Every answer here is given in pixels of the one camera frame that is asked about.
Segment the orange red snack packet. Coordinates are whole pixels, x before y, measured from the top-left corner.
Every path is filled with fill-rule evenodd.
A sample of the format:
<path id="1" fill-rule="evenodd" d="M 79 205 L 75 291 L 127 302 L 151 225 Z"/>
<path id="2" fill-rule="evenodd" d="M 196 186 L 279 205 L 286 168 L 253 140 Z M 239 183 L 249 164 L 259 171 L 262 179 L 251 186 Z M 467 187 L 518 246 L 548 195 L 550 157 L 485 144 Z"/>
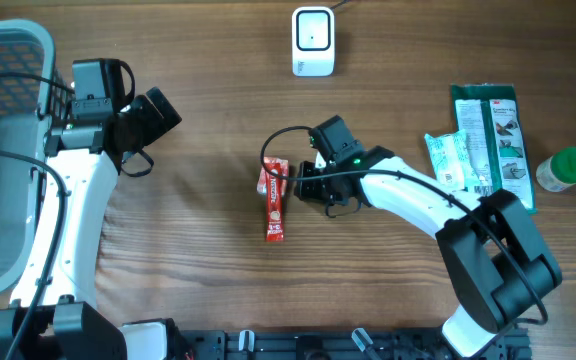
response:
<path id="1" fill-rule="evenodd" d="M 259 178 L 257 181 L 257 185 L 256 185 L 256 191 L 260 195 L 265 195 L 267 193 L 266 174 L 267 174 L 267 172 L 264 170 L 264 168 L 261 168 L 260 173 L 259 173 Z"/>

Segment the teal tissue packet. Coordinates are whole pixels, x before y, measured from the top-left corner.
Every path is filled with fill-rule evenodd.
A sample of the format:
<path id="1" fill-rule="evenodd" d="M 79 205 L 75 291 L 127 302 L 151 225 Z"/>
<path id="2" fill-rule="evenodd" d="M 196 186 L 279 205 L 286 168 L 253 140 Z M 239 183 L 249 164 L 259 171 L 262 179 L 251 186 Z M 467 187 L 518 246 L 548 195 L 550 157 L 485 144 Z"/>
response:
<path id="1" fill-rule="evenodd" d="M 439 183 L 457 190 L 480 184 L 471 164 L 464 130 L 438 137 L 425 134 L 424 140 Z"/>

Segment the green sponge package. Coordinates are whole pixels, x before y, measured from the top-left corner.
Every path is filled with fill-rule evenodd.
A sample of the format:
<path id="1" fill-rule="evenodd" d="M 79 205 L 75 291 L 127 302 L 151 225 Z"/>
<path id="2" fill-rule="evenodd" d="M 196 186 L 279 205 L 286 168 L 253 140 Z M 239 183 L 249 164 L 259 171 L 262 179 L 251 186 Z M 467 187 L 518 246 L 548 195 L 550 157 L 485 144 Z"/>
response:
<path id="1" fill-rule="evenodd" d="M 453 85 L 451 98 L 457 129 L 477 182 L 469 192 L 488 196 L 504 189 L 535 214 L 535 189 L 526 154 L 515 88 L 509 84 Z"/>

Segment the green lid jar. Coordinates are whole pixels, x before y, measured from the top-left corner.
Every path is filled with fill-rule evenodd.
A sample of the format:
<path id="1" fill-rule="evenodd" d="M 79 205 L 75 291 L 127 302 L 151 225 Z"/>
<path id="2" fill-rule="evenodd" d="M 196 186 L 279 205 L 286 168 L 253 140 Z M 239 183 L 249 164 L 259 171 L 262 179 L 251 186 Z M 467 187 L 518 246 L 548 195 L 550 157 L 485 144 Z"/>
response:
<path id="1" fill-rule="evenodd" d="M 576 185 L 576 147 L 567 147 L 544 162 L 536 171 L 539 185 L 550 192 L 562 192 Z"/>

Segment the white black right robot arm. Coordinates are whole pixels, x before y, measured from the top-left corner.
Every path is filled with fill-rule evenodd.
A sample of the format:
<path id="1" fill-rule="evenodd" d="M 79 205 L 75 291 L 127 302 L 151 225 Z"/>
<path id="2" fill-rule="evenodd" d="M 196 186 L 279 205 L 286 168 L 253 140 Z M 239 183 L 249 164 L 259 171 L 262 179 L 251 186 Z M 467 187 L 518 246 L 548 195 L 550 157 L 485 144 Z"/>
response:
<path id="1" fill-rule="evenodd" d="M 365 149 L 339 116 L 307 132 L 318 158 L 301 164 L 296 196 L 326 205 L 356 199 L 436 240 L 459 302 L 440 328 L 455 355 L 482 354 L 531 307 L 540 313 L 535 324 L 547 322 L 543 299 L 562 271 L 516 195 L 451 190 L 386 148 Z"/>

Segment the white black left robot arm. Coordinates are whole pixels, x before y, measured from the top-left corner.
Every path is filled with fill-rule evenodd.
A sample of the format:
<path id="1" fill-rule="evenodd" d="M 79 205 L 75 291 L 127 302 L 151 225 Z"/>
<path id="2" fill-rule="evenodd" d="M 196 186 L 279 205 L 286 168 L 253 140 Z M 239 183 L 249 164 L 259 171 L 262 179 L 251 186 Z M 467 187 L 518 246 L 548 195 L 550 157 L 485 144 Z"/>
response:
<path id="1" fill-rule="evenodd" d="M 78 60 L 65 116 L 45 136 L 46 188 L 26 267 L 0 310 L 0 359 L 172 359 L 190 347 L 171 319 L 117 327 L 95 300 L 105 209 L 122 165 L 180 123 L 158 88 L 138 95 L 118 59 Z"/>

